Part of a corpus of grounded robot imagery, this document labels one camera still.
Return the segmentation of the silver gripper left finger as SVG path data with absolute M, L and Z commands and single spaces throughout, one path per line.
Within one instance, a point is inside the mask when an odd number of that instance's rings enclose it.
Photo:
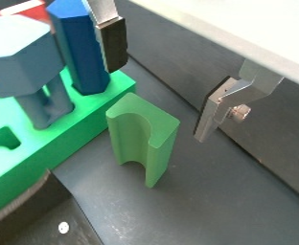
M 81 0 L 93 21 L 105 69 L 109 73 L 128 62 L 125 19 L 119 15 L 113 0 Z

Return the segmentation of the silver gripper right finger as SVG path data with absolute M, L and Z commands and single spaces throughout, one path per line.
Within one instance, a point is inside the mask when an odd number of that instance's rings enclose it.
M 267 97 L 283 79 L 283 76 L 246 59 L 239 79 L 227 78 L 207 98 L 195 127 L 195 138 L 203 143 L 226 118 L 242 122 L 251 112 L 248 103 Z

